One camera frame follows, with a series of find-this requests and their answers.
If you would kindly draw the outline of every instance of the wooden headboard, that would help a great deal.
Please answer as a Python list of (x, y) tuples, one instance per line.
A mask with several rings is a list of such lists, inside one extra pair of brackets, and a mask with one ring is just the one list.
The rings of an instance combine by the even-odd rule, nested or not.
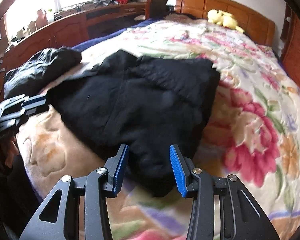
[(176, 0), (175, 11), (190, 13), (198, 18), (207, 19), (207, 13), (212, 10), (222, 10), (232, 13), (239, 26), (250, 38), (262, 45), (272, 45), (275, 24), (262, 14), (232, 0)]

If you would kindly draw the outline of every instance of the bed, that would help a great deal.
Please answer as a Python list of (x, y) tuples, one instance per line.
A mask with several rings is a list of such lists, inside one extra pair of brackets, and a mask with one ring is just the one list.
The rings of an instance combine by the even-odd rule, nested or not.
[[(210, 9), (234, 14), (250, 38), (201, 19)], [(42, 92), (119, 49), (135, 56), (212, 60), (221, 80), (193, 161), (212, 175), (238, 175), (280, 238), (289, 239), (300, 225), (300, 89), (269, 47), (274, 23), (231, 0), (176, 0), (175, 11), (200, 19), (171, 14), (144, 27), (128, 28), (85, 49), (82, 62)], [(20, 128), (17, 141), (41, 198), (63, 175), (85, 176), (104, 164), (52, 107), (31, 117)], [(183, 199), (176, 189), (164, 198), (153, 198), (141, 185), (125, 179), (122, 191), (107, 199), (107, 206), (114, 240), (186, 239), (192, 200)], [(80, 209), (84, 239), (82, 205)], [(215, 240), (220, 239), (219, 210), (215, 199)]]

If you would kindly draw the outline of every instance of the red basket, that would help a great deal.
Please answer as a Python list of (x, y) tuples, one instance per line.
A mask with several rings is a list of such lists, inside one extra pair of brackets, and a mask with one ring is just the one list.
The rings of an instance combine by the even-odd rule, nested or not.
[(128, 0), (116, 0), (119, 4), (126, 4)]

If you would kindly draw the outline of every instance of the blue bedsheet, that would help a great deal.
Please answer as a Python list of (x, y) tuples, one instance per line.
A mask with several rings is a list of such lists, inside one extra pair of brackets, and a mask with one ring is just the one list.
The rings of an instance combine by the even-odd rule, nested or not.
[[(150, 25), (151, 23), (154, 23), (154, 22), (157, 22), (157, 21), (160, 21), (160, 20), (162, 20), (162, 18), (156, 18), (156, 19), (151, 18), (151, 19), (148, 19), (148, 20), (146, 20), (146, 21), (143, 21), (143, 22), (141, 22), (141, 23), (139, 23), (139, 24), (137, 24), (137, 25), (131, 26), (131, 27), (129, 27), (129, 28), (145, 27), (145, 26)], [(115, 32), (115, 33), (111, 33), (111, 34), (109, 34), (109, 35), (107, 35), (107, 36), (100, 37), (100, 38), (95, 38), (95, 39), (92, 39), (92, 40), (85, 41), (85, 42), (83, 42), (83, 43), (80, 43), (80, 44), (78, 44), (78, 45), (72, 47), (72, 48), (73, 48), (73, 49), (77, 49), (77, 50), (79, 50), (80, 52), (82, 52), (82, 51), (84, 51), (85, 49), (88, 49), (88, 48), (92, 47), (93, 45), (96, 45), (96, 44), (98, 44), (98, 43), (100, 43), (100, 42), (102, 42), (102, 41), (106, 41), (106, 40), (108, 40), (108, 39), (111, 39), (111, 38), (113, 38), (113, 37), (116, 37), (116, 36), (120, 35), (120, 34), (123, 33), (124, 31), (126, 31), (127, 29), (128, 29), (128, 28), (124, 28), (124, 29), (119, 30), (119, 31), (117, 31), (117, 32)]]

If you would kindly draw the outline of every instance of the blue gripper pad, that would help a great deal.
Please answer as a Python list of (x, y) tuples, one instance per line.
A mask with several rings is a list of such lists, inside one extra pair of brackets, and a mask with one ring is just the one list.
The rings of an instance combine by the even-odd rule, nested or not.
[(170, 146), (170, 162), (172, 165), (174, 177), (176, 179), (178, 191), (181, 193), (182, 197), (186, 197), (188, 190), (186, 187), (186, 174), (185, 174), (184, 168), (186, 168), (186, 169), (188, 169), (188, 168), (181, 164), (181, 160), (183, 160), (183, 163), (185, 164), (185, 161), (179, 150), (178, 145), (176, 145), (176, 144), (171, 145)]
[(114, 187), (112, 189), (112, 192), (114, 193), (115, 196), (117, 196), (118, 193), (121, 191), (124, 173), (128, 165), (128, 158), (129, 158), (129, 146), (125, 145), (119, 160), (119, 164), (114, 173)]

